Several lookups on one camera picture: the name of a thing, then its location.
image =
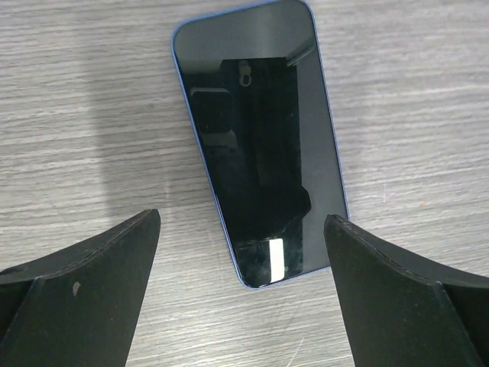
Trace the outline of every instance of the phone screen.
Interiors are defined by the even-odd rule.
[[[329,266],[323,224],[347,208],[310,10],[292,0],[200,18],[173,51],[241,282]]]

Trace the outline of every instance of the gray wooden surface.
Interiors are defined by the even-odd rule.
[[[330,270],[235,276],[170,58],[240,0],[0,2],[0,268],[143,208],[162,234],[128,366],[351,366]],[[489,275],[489,3],[314,0],[351,218]]]

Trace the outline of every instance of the black smartphone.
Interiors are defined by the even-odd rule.
[[[242,284],[329,266],[324,220],[348,211],[308,6],[266,2],[186,21],[173,58]]]

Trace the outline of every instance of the glossy black screen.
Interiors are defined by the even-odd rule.
[[[347,209],[309,9],[286,0],[190,21],[173,49],[241,281],[328,266],[323,223]]]

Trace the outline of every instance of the wooden table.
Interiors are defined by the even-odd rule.
[[[128,366],[351,366],[329,269],[239,284],[170,56],[241,0],[0,2],[0,268],[156,207]],[[351,219],[489,275],[489,3],[314,0]]]

